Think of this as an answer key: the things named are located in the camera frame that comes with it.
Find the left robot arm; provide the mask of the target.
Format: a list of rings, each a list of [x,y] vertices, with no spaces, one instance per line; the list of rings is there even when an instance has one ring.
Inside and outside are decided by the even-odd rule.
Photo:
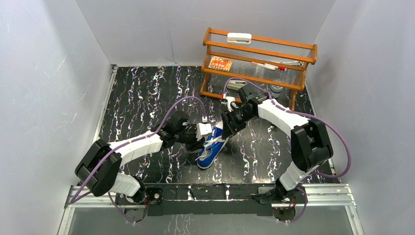
[[[146,186],[136,176],[120,173],[127,163],[160,152],[175,143],[185,144],[188,151],[204,147],[212,126],[204,118],[192,123],[185,113],[175,112],[164,123],[139,135],[119,142],[96,140],[75,168],[75,175],[95,196],[108,192],[123,194],[133,203],[140,204],[146,198]]]

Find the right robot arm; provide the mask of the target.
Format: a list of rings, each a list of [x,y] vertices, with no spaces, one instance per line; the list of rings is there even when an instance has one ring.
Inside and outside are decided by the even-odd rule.
[[[286,171],[276,179],[276,187],[268,195],[287,203],[295,196],[300,182],[318,166],[333,156],[326,125],[319,120],[292,114],[274,98],[258,93],[252,85],[240,88],[238,95],[242,104],[235,103],[233,97],[222,94],[228,109],[221,113],[224,138],[234,136],[246,127],[253,117],[264,119],[290,139],[291,163]]]

